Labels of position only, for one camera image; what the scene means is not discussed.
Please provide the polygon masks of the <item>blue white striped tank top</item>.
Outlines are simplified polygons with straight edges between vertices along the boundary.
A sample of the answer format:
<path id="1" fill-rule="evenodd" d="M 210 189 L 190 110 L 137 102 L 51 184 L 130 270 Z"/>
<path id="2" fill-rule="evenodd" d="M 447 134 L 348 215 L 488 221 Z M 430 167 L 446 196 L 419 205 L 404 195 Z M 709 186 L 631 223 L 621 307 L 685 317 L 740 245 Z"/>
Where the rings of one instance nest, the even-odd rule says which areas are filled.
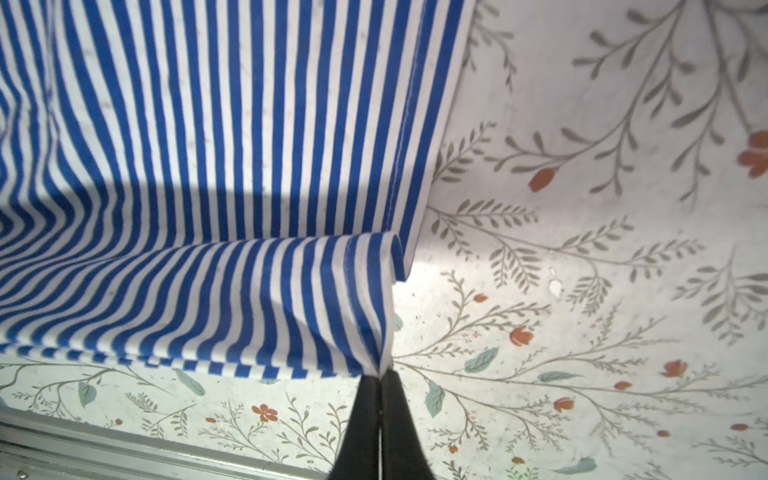
<path id="1" fill-rule="evenodd" d="M 471 1 L 5 1 L 1 348 L 381 376 Z"/>

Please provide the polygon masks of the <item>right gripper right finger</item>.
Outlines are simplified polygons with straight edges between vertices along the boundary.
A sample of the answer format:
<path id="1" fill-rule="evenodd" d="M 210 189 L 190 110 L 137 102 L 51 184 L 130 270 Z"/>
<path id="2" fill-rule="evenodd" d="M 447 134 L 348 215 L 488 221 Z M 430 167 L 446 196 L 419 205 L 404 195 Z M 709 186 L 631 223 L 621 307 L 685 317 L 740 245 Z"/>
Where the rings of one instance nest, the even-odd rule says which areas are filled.
<path id="1" fill-rule="evenodd" d="M 434 480 L 418 439 L 401 378 L 388 370 L 381 379 L 382 478 Z"/>

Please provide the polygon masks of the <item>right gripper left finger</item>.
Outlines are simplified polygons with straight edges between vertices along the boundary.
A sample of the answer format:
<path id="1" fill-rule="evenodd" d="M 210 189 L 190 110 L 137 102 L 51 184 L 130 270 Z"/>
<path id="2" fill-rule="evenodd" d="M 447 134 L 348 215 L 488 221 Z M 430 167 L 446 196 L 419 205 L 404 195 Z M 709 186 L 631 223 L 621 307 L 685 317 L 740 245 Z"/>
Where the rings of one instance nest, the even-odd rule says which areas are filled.
<path id="1" fill-rule="evenodd" d="M 361 378 L 337 460 L 328 480 L 379 478 L 380 381 Z"/>

